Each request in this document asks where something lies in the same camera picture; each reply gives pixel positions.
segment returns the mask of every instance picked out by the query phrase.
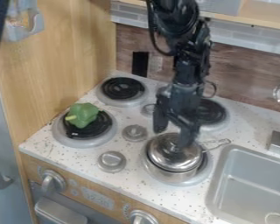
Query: silver pot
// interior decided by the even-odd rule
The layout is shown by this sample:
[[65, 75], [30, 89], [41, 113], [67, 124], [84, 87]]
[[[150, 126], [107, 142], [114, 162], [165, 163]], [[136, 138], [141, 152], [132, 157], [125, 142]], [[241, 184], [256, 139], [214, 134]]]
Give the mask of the silver pot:
[[157, 136], [142, 151], [146, 171], [152, 177], [173, 185], [194, 177], [203, 158], [203, 148], [199, 144], [180, 150], [175, 147], [177, 140], [176, 133]]

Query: wall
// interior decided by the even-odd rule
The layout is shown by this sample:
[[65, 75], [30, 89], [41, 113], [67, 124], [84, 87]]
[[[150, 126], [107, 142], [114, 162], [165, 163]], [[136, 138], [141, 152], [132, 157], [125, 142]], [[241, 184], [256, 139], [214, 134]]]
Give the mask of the wall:
[[[162, 57], [163, 65], [158, 72], [149, 69], [149, 77], [161, 81], [172, 78], [172, 58], [154, 50], [146, 29], [118, 24], [116, 33], [118, 70], [130, 73], [132, 53], [150, 52], [150, 61]], [[280, 84], [280, 55], [215, 43], [211, 63], [208, 79], [218, 85], [219, 96], [280, 111], [280, 103], [272, 97]]]
[[[112, 3], [112, 21], [147, 28], [147, 11], [125, 3]], [[217, 43], [241, 46], [268, 53], [280, 54], [280, 31], [248, 24], [224, 22], [213, 19], [210, 23], [212, 40]]]
[[32, 213], [18, 145], [104, 79], [116, 62], [109, 0], [38, 0], [38, 7], [45, 30], [0, 47], [0, 92]]

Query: wooden panel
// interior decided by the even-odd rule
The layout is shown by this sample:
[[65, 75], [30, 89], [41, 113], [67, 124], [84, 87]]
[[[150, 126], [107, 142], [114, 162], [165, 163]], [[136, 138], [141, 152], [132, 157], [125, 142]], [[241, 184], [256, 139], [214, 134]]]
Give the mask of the wooden panel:
[[[158, 211], [139, 201], [126, 197], [118, 192], [114, 192], [102, 185], [97, 185], [96, 183], [93, 183], [89, 180], [76, 176], [68, 171], [64, 171], [51, 164], [42, 162], [34, 157], [30, 157], [26, 154], [22, 154], [22, 158], [24, 159], [24, 166], [25, 166], [25, 169], [27, 170], [27, 175], [30, 180], [33, 180], [39, 184], [41, 183], [41, 179], [39, 178], [39, 175], [38, 175], [38, 166], [39, 165], [42, 167], [42, 170], [51, 169], [51, 170], [56, 171], [66, 180], [74, 179], [78, 183], [78, 186], [69, 185], [67, 187], [66, 191], [63, 192], [62, 194], [64, 194], [65, 196], [67, 196], [70, 199], [79, 201], [80, 203], [82, 203], [86, 206], [89, 206], [100, 213], [106, 214], [106, 215], [120, 221], [121, 223], [130, 224], [130, 221], [127, 220], [127, 218], [125, 218], [125, 215], [123, 213], [126, 213], [126, 215], [129, 215], [129, 213], [132, 210], [140, 209], [140, 210], [146, 211], [146, 212], [154, 215], [158, 219], [159, 223], [162, 223], [162, 224], [173, 224], [173, 223], [174, 224], [186, 224], [182, 220], [176, 219], [176, 218], [168, 215], [167, 213]], [[105, 195], [110, 199], [113, 199], [115, 201], [114, 210], [108, 210], [108, 209], [106, 209], [102, 206], [99, 206], [99, 205], [95, 204], [94, 202], [82, 197], [82, 192], [81, 192], [82, 186], [84, 186], [88, 189], [91, 189], [97, 193], [100, 193], [102, 195]], [[79, 195], [73, 196], [70, 193], [71, 189], [77, 190], [79, 192]]]
[[[133, 52], [150, 52], [163, 57], [153, 48], [145, 29], [118, 24], [117, 69], [131, 73]], [[211, 55], [208, 79], [218, 85], [218, 96], [280, 111], [280, 103], [272, 96], [280, 84], [280, 55], [216, 43]], [[170, 81], [174, 75], [172, 58], [164, 57], [163, 69], [149, 77]]]
[[[144, 0], [114, 0], [125, 4], [146, 7]], [[280, 4], [266, 3], [256, 0], [242, 0], [241, 11], [238, 16], [202, 11], [202, 17], [217, 18], [235, 23], [258, 25], [263, 27], [280, 29]]]
[[116, 47], [109, 0], [39, 0], [38, 7], [45, 30], [0, 47], [0, 92], [30, 208], [18, 145], [104, 79]]

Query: oven door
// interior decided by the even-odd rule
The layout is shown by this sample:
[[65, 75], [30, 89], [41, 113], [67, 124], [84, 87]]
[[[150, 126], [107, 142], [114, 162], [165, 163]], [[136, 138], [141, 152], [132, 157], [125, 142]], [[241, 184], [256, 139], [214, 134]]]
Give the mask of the oven door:
[[98, 213], [61, 194], [43, 196], [41, 186], [31, 182], [35, 212], [40, 224], [120, 224], [119, 221]]

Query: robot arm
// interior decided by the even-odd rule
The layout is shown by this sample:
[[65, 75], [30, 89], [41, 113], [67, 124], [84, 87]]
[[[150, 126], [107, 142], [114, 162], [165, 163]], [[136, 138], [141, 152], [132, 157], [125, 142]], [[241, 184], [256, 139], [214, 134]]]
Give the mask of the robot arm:
[[[210, 67], [212, 42], [207, 22], [195, 0], [146, 0], [152, 44], [175, 59], [171, 85], [157, 93], [153, 126], [164, 131], [171, 121], [180, 127], [178, 147], [190, 146], [200, 131], [198, 107]], [[158, 47], [155, 33], [165, 37], [170, 51]]]

